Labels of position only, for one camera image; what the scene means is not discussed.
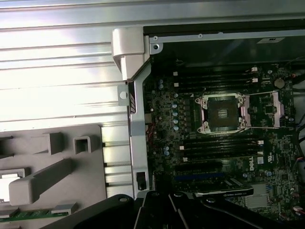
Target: dell logo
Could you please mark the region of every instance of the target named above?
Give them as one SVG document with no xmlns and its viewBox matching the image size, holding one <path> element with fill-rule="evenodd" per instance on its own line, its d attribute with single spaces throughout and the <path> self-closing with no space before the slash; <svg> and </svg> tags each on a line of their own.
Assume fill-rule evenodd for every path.
<svg viewBox="0 0 305 229">
<path fill-rule="evenodd" d="M 249 158 L 249 166 L 250 166 L 250 171 L 254 171 L 254 159 L 253 159 L 253 157 Z"/>
</svg>

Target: cpu socket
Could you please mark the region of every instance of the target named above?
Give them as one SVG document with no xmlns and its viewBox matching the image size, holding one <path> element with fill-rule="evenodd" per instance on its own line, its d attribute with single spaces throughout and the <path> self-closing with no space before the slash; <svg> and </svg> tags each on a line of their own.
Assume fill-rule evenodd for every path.
<svg viewBox="0 0 305 229">
<path fill-rule="evenodd" d="M 195 99 L 201 107 L 202 134 L 227 134 L 245 128 L 245 98 L 240 93 L 206 94 Z"/>
</svg>

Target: corrugated metal panel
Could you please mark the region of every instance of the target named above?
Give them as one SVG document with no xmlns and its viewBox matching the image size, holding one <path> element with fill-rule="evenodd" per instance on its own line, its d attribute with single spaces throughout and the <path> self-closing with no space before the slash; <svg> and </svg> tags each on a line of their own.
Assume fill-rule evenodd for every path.
<svg viewBox="0 0 305 229">
<path fill-rule="evenodd" d="M 304 1 L 0 0 L 0 131 L 102 126 L 108 196 L 132 195 L 114 28 L 304 17 Z"/>
</svg>

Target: blue pcie slot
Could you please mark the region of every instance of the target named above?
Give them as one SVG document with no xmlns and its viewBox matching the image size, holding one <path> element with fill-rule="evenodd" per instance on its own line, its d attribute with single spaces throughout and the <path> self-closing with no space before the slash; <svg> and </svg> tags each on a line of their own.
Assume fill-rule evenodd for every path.
<svg viewBox="0 0 305 229">
<path fill-rule="evenodd" d="M 193 175 L 179 175 L 175 176 L 175 181 L 185 181 L 185 180 L 200 180 L 215 177 L 224 177 L 224 173 L 205 173 L 205 174 L 193 174 Z"/>
</svg>

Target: motherboard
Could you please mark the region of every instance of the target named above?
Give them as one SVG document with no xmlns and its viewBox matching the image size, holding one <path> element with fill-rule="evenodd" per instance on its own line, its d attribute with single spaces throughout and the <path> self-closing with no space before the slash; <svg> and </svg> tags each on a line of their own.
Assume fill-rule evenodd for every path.
<svg viewBox="0 0 305 229">
<path fill-rule="evenodd" d="M 297 218 L 292 74 L 278 64 L 156 73 L 144 84 L 151 189 Z"/>
</svg>

